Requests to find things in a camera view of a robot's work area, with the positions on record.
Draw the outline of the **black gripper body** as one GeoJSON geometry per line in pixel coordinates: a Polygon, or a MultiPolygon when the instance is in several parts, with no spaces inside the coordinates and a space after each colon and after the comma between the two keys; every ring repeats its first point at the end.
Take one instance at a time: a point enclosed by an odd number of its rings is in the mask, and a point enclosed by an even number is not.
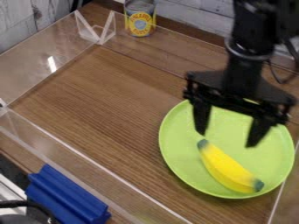
{"type": "Polygon", "coordinates": [[[265,60],[258,56],[231,54],[229,64],[219,71],[189,71],[183,97],[194,103],[207,102],[211,107],[250,116],[271,116],[277,124],[286,124],[295,97],[270,84],[262,77],[265,60]]]}

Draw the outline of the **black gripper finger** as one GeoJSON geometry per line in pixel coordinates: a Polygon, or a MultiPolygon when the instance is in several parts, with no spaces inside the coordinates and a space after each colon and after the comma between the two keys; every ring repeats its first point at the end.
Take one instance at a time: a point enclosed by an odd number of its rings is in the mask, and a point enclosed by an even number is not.
{"type": "Polygon", "coordinates": [[[195,129],[202,135],[205,135],[210,123],[211,105],[206,101],[198,100],[194,103],[193,113],[194,113],[195,129]]]}
{"type": "Polygon", "coordinates": [[[257,117],[253,120],[247,136],[247,148],[255,147],[259,144],[273,126],[277,126],[277,119],[269,115],[257,117]]]}

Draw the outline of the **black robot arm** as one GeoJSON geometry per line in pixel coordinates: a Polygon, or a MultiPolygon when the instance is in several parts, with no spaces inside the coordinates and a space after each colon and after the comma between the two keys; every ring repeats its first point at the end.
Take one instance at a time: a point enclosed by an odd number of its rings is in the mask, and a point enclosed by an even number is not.
{"type": "Polygon", "coordinates": [[[234,25],[226,39],[229,64],[222,71],[190,71],[183,97],[193,105],[195,130],[205,134],[211,108],[253,117],[247,147],[289,121],[295,97],[262,77],[278,45],[299,36],[299,0],[233,0],[234,25]]]}

